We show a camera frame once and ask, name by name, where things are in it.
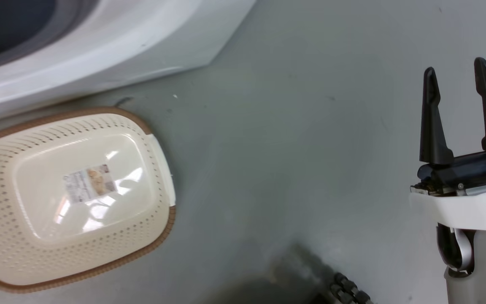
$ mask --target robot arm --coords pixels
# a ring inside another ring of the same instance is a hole
[[[482,97],[483,152],[453,157],[444,137],[433,68],[424,75],[421,119],[420,183],[410,202],[421,204],[438,224],[437,244],[444,263],[450,304],[486,304],[486,61],[474,62],[476,89]]]

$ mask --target washing machine drum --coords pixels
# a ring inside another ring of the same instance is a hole
[[[75,29],[97,0],[0,0],[0,65],[27,56]]]

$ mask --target white appliance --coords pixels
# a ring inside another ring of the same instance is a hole
[[[52,2],[39,32],[0,53],[0,118],[207,65],[255,0]]]

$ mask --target sticker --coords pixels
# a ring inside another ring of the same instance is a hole
[[[106,164],[71,173],[63,180],[71,203],[87,202],[116,191]]]

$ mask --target beige basket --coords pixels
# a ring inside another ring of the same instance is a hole
[[[158,141],[129,112],[82,110],[0,131],[0,289],[79,281],[154,250],[175,198]]]

